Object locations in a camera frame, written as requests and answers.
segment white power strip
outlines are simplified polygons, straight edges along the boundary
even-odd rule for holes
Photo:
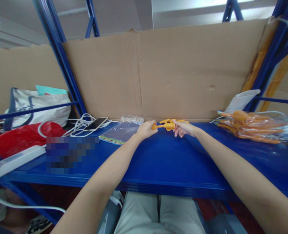
[[[46,153],[42,146],[32,146],[0,161],[0,177]]]

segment yellow plastic toy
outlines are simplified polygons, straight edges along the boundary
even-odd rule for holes
[[[166,119],[166,120],[162,120],[159,122],[159,124],[163,124],[163,125],[156,125],[154,124],[151,129],[155,130],[156,128],[162,128],[164,127],[167,131],[171,131],[175,129],[175,123],[172,121],[172,119]]]

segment cord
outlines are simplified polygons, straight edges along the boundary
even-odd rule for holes
[[[4,201],[0,199],[0,204],[12,207],[12,208],[18,208],[18,209],[51,209],[51,210],[58,210],[63,213],[66,212],[66,210],[59,208],[59,207],[54,207],[54,206],[22,206],[22,205],[14,205],[12,203],[8,203],[7,201]]]
[[[90,121],[84,120],[85,117],[88,117],[91,120]],[[70,129],[69,131],[67,131],[66,133],[64,133],[61,137],[68,137],[68,136],[71,136],[71,137],[87,137],[88,135],[92,134],[94,131],[91,131],[88,134],[83,135],[83,136],[78,136],[78,135],[83,133],[83,129],[85,129],[87,126],[89,126],[91,123],[93,123],[96,119],[93,116],[91,116],[90,114],[88,114],[88,113],[83,114],[80,119],[50,119],[50,120],[47,120],[45,122],[42,122],[39,125],[38,133],[39,133],[40,136],[42,136],[44,138],[47,138],[47,136],[42,134],[41,127],[46,122],[53,121],[53,120],[76,120],[76,122],[74,123],[75,126],[72,129]],[[119,121],[107,120],[99,128],[107,127],[110,123],[119,123]]]
[[[265,113],[277,113],[277,114],[281,114],[281,115],[283,115],[284,117],[286,116],[284,113],[279,112],[279,111],[263,111],[263,112],[256,112],[256,114],[265,114]],[[224,116],[220,116],[220,117],[218,117],[218,118],[212,120],[210,123],[213,123],[214,121],[216,121],[216,120],[218,120],[218,119],[220,119],[220,118],[223,118],[223,117],[224,117]]]

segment light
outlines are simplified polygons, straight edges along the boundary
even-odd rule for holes
[[[152,0],[153,13],[226,5],[227,0]]]

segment shoe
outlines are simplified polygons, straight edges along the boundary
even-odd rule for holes
[[[51,225],[52,222],[44,216],[37,216],[31,220],[30,227],[26,234],[40,234],[47,230]]]

